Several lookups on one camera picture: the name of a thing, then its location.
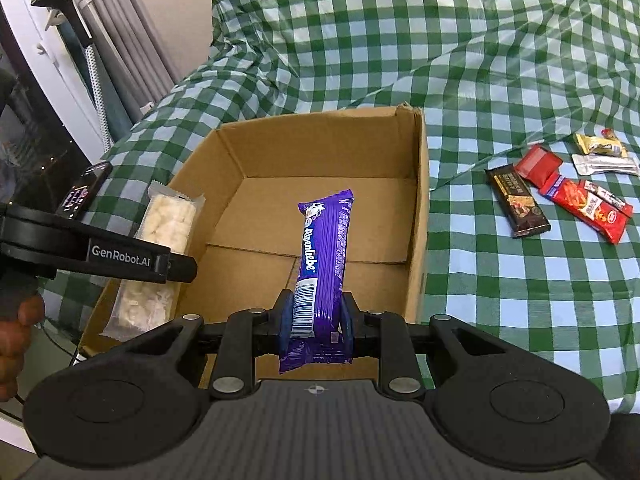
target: barcode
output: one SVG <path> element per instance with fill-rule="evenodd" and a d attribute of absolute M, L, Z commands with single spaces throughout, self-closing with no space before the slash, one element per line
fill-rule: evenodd
<path fill-rule="evenodd" d="M 314 307 L 316 306 L 317 287 L 317 278 L 307 278 L 296 283 L 291 337 L 314 336 Z"/>

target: purple candy bar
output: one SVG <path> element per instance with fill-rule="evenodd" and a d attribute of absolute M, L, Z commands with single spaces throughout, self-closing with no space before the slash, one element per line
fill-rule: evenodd
<path fill-rule="evenodd" d="M 298 204 L 305 215 L 302 260 L 294 292 L 291 339 L 280 371 L 306 363 L 350 362 L 342 348 L 340 297 L 347 250 L 351 189 Z"/>

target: gingham cloth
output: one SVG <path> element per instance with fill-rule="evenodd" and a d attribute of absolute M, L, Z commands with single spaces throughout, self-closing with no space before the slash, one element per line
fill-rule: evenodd
<path fill-rule="evenodd" d="M 484 176 L 544 140 L 575 177 L 567 136 L 601 126 L 640 153 L 640 0 L 213 0 L 213 22 L 209 60 L 108 154 L 87 221 L 133 232 L 149 181 L 168 182 L 221 123 L 408 102 L 430 150 L 421 319 L 475 323 L 640 411 L 636 222 L 612 246 L 536 196 L 551 231 L 513 240 Z M 638 177 L 594 180 L 639 208 Z M 80 330 L 100 285 L 61 272 L 49 316 Z"/>

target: alpenliebe candy wrapper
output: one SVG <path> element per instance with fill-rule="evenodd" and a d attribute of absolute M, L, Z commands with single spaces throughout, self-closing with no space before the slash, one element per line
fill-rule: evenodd
<path fill-rule="evenodd" d="M 638 161 L 632 156 L 577 155 L 571 156 L 578 175 L 587 176 L 594 173 L 624 173 L 640 176 Z"/>
<path fill-rule="evenodd" d="M 602 186 L 598 186 L 594 184 L 590 180 L 581 180 L 580 183 L 589 192 L 592 192 L 597 197 L 603 199 L 607 204 L 611 204 L 618 211 L 623 212 L 629 218 L 631 218 L 634 214 L 634 207 L 631 204 L 626 203 L 621 198 L 615 196 L 608 189 L 604 189 Z"/>
<path fill-rule="evenodd" d="M 617 244 L 625 231 L 627 216 L 586 190 L 584 182 L 576 184 L 556 173 L 540 188 L 540 194 L 601 232 L 612 244 Z"/>
<path fill-rule="evenodd" d="M 305 215 L 302 259 L 281 373 L 307 363 L 351 362 L 338 325 L 352 206 L 351 189 L 298 204 Z"/>
<path fill-rule="evenodd" d="M 536 187 L 542 187 L 561 164 L 562 159 L 559 156 L 535 144 L 514 168 L 522 178 L 526 178 Z"/>
<path fill-rule="evenodd" d="M 575 142 L 585 155 L 596 153 L 598 155 L 626 156 L 626 149 L 618 139 L 575 134 Z"/>

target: handle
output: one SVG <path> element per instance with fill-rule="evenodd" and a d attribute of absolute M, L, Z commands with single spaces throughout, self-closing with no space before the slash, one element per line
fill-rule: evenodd
<path fill-rule="evenodd" d="M 94 42 L 91 35 L 89 35 L 84 21 L 80 17 L 78 9 L 76 9 L 76 4 L 73 0 L 31 0 L 31 5 L 33 7 L 49 7 L 62 12 L 66 17 L 66 20 L 69 22 L 69 25 L 71 25 L 71 28 L 74 30 L 83 48 L 87 48 Z"/>
<path fill-rule="evenodd" d="M 37 293 L 35 276 L 7 267 L 0 277 L 0 320 L 17 320 L 20 304 Z"/>
<path fill-rule="evenodd" d="M 0 255 L 6 257 L 5 267 L 35 276 L 44 276 L 46 269 L 55 275 L 60 269 L 165 283 L 167 279 L 191 282 L 198 270 L 193 258 L 173 254 L 169 247 L 15 204 L 0 205 L 0 221 Z"/>

